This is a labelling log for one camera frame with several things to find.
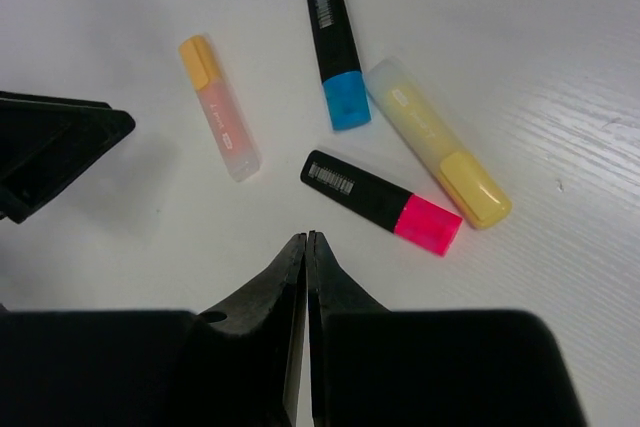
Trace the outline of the orange pink highlighter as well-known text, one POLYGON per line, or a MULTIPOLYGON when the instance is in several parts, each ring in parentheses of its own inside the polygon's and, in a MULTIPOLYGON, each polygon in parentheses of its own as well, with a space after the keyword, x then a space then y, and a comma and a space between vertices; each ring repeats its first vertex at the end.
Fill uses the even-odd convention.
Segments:
POLYGON ((259 170, 259 156, 212 46, 195 35, 178 51, 227 172, 236 182, 246 180, 259 170))

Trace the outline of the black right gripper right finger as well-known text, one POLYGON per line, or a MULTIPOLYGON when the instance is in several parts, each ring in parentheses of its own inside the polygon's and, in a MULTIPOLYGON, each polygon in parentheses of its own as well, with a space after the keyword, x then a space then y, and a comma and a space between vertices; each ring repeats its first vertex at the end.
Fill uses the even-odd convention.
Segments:
POLYGON ((570 376, 522 310, 385 308, 326 237, 305 252, 312 416, 318 426, 566 426, 570 376))

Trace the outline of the black blue highlighter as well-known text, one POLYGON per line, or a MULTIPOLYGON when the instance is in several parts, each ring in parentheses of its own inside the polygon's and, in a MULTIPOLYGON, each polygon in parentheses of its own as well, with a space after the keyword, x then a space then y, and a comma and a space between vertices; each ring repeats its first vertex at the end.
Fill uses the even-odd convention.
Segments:
POLYGON ((360 59, 345 0, 306 0, 332 129, 371 121, 360 59))

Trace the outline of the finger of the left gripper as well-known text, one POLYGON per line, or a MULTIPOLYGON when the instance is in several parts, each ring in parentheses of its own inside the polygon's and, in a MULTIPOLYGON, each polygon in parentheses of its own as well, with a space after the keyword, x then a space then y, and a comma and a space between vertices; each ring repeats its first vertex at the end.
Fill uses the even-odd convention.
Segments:
POLYGON ((1 93, 1 217, 33 215, 136 127, 105 102, 1 93))

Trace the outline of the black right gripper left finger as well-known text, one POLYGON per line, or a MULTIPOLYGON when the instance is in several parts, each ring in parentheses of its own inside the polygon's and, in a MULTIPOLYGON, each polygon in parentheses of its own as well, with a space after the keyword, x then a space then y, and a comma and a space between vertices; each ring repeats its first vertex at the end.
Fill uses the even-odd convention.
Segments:
POLYGON ((1 315, 5 426, 291 426, 306 238, 202 313, 1 315))

